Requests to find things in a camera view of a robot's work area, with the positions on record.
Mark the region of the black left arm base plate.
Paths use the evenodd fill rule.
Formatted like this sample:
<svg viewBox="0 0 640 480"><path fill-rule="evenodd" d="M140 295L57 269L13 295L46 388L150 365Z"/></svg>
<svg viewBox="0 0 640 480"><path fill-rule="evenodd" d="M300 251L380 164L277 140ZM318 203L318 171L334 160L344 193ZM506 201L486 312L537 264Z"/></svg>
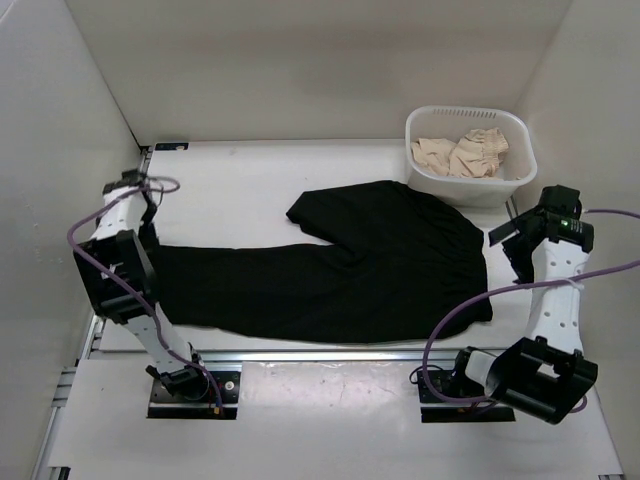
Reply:
<svg viewBox="0 0 640 480"><path fill-rule="evenodd" d="M185 367L175 373L160 374L148 366L153 378L147 407L150 419L235 420L241 386L240 371L210 371Z"/></svg>

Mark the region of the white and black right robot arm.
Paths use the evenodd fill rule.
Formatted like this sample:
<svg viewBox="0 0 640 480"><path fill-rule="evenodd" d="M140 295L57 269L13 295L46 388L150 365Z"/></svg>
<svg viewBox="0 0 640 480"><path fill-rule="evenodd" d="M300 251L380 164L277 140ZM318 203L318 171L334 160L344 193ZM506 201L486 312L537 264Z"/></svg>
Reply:
<svg viewBox="0 0 640 480"><path fill-rule="evenodd" d="M489 233L520 285L533 284L523 337L498 356L468 347L456 357L449 387L460 399L491 401L557 424L594 385L598 367L584 357L577 281L593 249L577 190L543 189L538 204Z"/></svg>

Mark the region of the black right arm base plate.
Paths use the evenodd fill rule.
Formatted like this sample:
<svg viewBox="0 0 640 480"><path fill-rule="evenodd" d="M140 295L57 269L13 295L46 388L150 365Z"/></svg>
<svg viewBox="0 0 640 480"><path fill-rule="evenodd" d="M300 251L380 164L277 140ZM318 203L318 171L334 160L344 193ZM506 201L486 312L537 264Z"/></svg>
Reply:
<svg viewBox="0 0 640 480"><path fill-rule="evenodd" d="M452 423L510 423L515 422L514 410L498 406L492 401L473 401L483 396L483 387L459 376L454 370L430 365L427 370L432 384L425 383L422 367L409 374L409 382L418 391L421 422L423 424Z"/></svg>

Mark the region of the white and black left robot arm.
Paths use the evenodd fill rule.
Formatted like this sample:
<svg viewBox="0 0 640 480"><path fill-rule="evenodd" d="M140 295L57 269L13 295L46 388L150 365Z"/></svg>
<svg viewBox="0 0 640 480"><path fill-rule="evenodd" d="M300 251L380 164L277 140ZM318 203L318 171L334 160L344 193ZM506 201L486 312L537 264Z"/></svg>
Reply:
<svg viewBox="0 0 640 480"><path fill-rule="evenodd" d="M148 252L157 243L157 202L178 180L124 171L102 189L104 206L73 224L67 242L94 313L123 326L150 355L147 371L173 396L221 406L217 380L200 354L160 315Z"/></svg>

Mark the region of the black trousers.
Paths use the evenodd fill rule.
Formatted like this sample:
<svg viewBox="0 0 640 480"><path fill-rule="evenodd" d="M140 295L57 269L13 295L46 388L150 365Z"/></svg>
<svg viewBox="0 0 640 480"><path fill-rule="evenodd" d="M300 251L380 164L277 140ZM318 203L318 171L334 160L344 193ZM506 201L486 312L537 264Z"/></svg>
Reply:
<svg viewBox="0 0 640 480"><path fill-rule="evenodd" d="M310 244L155 247L159 303L176 325L330 344L446 339L493 308L484 235L396 181L304 192L288 219Z"/></svg>

